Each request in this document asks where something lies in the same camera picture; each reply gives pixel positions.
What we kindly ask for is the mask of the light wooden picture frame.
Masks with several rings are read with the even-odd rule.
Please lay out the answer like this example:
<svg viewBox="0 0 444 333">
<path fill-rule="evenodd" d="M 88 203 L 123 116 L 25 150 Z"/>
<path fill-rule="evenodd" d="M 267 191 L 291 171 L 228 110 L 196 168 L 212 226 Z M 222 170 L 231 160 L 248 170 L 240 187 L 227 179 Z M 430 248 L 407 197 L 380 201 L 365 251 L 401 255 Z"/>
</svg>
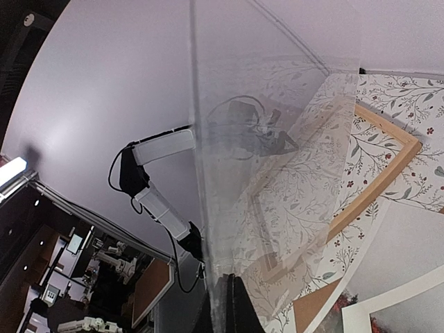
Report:
<svg viewBox="0 0 444 333">
<path fill-rule="evenodd" d="M 371 112 L 367 108 L 356 104 L 355 114 L 400 142 L 402 149 L 360 195 L 331 221 L 329 228 L 322 230 L 321 238 L 310 242 L 309 245 L 314 244 L 315 246 L 322 247 L 340 233 L 397 178 L 422 148 L 422 144 L 418 138 L 397 127 L 385 118 Z"/>
</svg>

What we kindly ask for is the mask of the red forest landscape photo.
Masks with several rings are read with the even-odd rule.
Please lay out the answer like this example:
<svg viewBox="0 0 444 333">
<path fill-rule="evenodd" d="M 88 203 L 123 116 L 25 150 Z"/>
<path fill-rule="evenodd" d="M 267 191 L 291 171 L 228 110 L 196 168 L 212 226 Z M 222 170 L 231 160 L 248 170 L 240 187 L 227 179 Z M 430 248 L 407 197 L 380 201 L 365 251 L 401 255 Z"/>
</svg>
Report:
<svg viewBox="0 0 444 333">
<path fill-rule="evenodd" d="M 343 333 L 342 309 L 358 303 L 358 300 L 358 294 L 352 294 L 345 290 L 328 311 L 326 317 L 314 330 L 314 333 Z"/>
</svg>

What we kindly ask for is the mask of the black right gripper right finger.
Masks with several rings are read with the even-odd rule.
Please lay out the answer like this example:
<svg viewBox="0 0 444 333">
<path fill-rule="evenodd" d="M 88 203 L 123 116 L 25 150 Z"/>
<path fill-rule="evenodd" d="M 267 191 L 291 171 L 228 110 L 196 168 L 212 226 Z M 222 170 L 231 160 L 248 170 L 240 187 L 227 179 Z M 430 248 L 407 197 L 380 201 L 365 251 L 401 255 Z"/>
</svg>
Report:
<svg viewBox="0 0 444 333">
<path fill-rule="evenodd" d="M 234 332 L 265 333 L 240 277 L 235 277 L 233 281 L 232 303 Z"/>
</svg>

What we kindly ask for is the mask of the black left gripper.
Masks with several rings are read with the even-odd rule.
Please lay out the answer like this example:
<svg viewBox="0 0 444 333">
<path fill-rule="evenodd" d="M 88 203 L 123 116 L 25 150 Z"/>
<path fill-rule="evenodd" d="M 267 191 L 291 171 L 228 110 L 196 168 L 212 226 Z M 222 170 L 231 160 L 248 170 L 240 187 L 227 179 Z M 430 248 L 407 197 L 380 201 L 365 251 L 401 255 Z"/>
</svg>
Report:
<svg viewBox="0 0 444 333">
<path fill-rule="evenodd" d="M 284 155 L 287 153 L 285 148 L 284 132 L 276 133 L 270 130 L 262 133 L 256 130 L 250 130 L 250 146 L 249 151 L 253 155 L 270 156 L 270 155 Z"/>
</svg>

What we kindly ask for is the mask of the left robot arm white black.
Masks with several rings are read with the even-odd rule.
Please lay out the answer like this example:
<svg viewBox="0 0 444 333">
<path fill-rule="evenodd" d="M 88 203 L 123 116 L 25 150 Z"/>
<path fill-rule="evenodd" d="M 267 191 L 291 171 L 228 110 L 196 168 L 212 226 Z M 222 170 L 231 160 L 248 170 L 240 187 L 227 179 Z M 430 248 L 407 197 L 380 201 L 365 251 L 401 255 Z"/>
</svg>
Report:
<svg viewBox="0 0 444 333">
<path fill-rule="evenodd" d="M 195 259 L 203 261 L 203 238 L 199 229 L 186 222 L 170 202 L 157 190 L 144 166 L 168 157 L 195 149 L 196 139 L 191 125 L 152 135 L 130 142 L 118 154 L 120 158 L 119 186 L 111 187 L 136 200 L 143 212 L 168 232 L 172 244 L 179 245 Z"/>
</svg>

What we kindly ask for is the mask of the clear acrylic glazing sheet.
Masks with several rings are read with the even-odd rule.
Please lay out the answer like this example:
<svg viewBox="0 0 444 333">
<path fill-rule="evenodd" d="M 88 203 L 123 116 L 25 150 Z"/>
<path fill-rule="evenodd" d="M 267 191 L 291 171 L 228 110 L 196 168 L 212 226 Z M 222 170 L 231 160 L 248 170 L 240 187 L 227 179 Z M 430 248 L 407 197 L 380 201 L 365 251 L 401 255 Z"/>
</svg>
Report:
<svg viewBox="0 0 444 333">
<path fill-rule="evenodd" d="M 326 63 L 319 69 L 248 1 L 191 1 L 190 30 L 196 167 L 208 290 L 223 274 L 246 277 L 265 258 L 266 242 L 285 271 L 295 271 L 319 240 L 284 250 L 258 217 L 252 190 L 263 175 L 305 153 L 325 175 L 314 193 L 339 189 L 354 114 L 360 62 L 359 13 L 349 1 L 262 1 Z M 267 126 L 273 109 L 276 126 Z M 284 132 L 284 155 L 249 151 L 250 130 Z M 253 304 L 259 319 L 259 312 Z"/>
</svg>

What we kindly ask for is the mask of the white mat board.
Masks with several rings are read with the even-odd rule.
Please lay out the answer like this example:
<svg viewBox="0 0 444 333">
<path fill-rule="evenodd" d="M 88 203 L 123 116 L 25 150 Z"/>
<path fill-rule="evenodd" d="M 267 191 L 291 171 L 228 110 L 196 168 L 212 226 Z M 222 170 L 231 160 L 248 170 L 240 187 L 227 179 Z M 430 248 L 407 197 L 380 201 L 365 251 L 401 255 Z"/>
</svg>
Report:
<svg viewBox="0 0 444 333">
<path fill-rule="evenodd" d="M 371 332 L 371 316 L 390 332 L 443 331 L 443 267 L 342 309 L 344 332 Z"/>
</svg>

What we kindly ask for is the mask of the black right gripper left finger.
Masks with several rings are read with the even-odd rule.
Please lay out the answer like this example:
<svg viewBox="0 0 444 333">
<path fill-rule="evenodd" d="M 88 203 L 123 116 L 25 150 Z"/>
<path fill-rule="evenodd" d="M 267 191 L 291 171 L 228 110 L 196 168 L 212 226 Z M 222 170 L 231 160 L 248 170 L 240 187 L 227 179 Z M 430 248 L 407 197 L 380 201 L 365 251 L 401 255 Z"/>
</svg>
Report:
<svg viewBox="0 0 444 333">
<path fill-rule="evenodd" d="M 213 332 L 235 332 L 234 274 L 223 274 L 210 289 L 210 323 Z"/>
</svg>

